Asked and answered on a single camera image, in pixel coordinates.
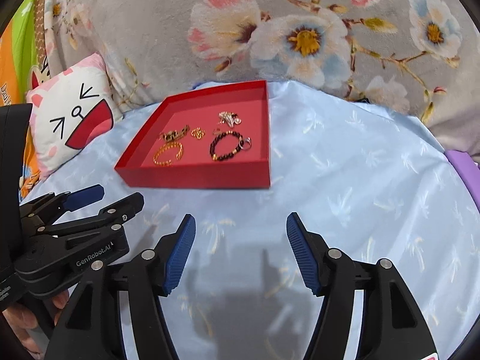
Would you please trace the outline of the person left hand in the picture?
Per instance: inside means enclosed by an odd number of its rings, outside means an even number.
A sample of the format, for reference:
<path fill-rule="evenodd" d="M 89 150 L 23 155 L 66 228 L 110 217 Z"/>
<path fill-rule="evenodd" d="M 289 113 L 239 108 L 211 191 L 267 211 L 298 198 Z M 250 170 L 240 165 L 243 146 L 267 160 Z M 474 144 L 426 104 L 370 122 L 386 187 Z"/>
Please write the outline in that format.
<path fill-rule="evenodd" d="M 68 299 L 69 292 L 67 290 L 51 299 L 55 311 L 54 324 L 58 323 L 59 317 L 62 314 Z M 3 311 L 2 314 L 24 348 L 26 348 L 35 359 L 41 359 L 45 350 L 40 349 L 32 336 L 28 333 L 28 330 L 33 330 L 38 327 L 38 320 L 32 311 L 22 305 L 14 304 Z"/>

